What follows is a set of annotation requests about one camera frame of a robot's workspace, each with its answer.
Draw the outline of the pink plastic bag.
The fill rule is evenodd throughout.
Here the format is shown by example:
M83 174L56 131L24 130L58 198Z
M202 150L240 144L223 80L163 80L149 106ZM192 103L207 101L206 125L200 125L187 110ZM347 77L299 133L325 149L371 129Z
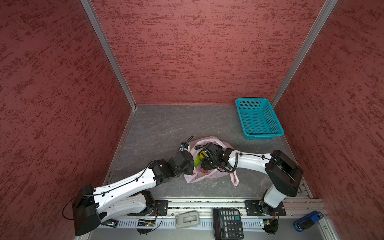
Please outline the pink plastic bag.
M231 181L236 187L240 181L237 176L236 172L228 173L224 171L223 169L218 170L217 166L215 164L209 164L208 160L205 160L202 155L202 149L196 150L195 147L197 146L203 146L205 147L207 144L214 144L221 147L224 151L227 149L232 149L233 147L227 143L219 140L217 137L210 136L210 137L204 137L197 140L192 140L188 142L188 151L191 153L192 157L194 158L194 168L192 175L184 175L184 179L188 184L198 183L202 180L213 180L225 176L229 176L231 178Z

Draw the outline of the grey plastic device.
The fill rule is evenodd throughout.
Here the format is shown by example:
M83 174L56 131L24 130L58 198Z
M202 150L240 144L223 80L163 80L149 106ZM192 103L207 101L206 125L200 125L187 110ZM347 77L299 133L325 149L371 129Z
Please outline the grey plastic device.
M200 216L197 211L179 214L175 217L176 229L193 228L200 225Z

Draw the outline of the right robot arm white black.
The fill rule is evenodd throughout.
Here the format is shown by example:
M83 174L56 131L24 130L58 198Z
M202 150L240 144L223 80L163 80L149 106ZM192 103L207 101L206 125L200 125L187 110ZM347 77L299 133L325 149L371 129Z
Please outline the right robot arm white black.
M253 170L268 175L272 187L266 190L259 202L259 211L271 215L286 197L296 197L302 192L300 183L303 170L280 150L271 154L251 154L235 149L223 149L208 143L196 146L199 150L201 168L205 171L216 169L222 173L234 174L237 169Z

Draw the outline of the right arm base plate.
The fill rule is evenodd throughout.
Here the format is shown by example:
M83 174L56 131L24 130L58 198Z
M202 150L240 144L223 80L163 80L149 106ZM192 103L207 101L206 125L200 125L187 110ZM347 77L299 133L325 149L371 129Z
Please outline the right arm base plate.
M263 201L246 200L245 209L249 217L285 217L287 215L283 202L280 202L278 207L273 208Z

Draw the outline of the teal plastic basket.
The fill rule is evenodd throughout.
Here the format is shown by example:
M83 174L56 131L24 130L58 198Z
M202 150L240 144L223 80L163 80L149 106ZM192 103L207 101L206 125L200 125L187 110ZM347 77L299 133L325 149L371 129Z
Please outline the teal plastic basket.
M284 135L268 99L240 98L235 103L246 140L271 140Z

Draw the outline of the black calculator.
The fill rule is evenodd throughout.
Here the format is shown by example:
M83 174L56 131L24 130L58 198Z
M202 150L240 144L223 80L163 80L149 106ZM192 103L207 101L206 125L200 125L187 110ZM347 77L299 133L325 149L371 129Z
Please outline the black calculator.
M213 209L213 228L216 240L243 240L244 231L238 209Z

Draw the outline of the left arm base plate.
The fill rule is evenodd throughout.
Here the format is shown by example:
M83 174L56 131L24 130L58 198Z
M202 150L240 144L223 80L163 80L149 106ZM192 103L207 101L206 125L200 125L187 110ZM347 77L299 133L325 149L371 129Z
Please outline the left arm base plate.
M167 200L154 200L147 203L145 209L137 214L128 214L128 216L155 216L160 213L162 216L167 215L169 201Z

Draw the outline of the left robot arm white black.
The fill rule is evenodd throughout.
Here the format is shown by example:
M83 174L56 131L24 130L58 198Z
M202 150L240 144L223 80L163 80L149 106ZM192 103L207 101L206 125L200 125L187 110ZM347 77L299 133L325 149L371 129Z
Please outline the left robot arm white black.
M85 235L115 217L150 211L151 188L193 172L194 157L183 150L168 161L151 161L139 173L113 184L83 186L72 203L75 235Z

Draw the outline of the blue handheld device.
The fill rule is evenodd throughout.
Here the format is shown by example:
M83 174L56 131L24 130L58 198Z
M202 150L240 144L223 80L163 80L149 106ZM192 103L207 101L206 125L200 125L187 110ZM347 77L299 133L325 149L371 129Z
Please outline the blue handheld device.
M302 217L301 219L294 222L294 228L298 232L303 232L311 228L314 224L319 222L324 215L319 211L313 211L308 215Z

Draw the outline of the green fruit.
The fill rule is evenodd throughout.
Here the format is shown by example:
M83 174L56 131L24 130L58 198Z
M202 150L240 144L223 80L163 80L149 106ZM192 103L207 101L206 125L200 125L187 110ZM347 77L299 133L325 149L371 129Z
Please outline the green fruit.
M197 155L195 158L194 166L197 167L201 162L201 157L200 155Z

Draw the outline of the yellow fruit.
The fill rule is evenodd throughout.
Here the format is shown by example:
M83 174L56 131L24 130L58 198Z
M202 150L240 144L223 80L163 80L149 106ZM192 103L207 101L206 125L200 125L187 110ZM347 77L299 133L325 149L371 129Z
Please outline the yellow fruit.
M200 156L200 159L201 159L201 160L202 160L202 159L208 159L208 158L209 158L209 156L206 154L205 151L201 151L201 152L199 153L199 156Z

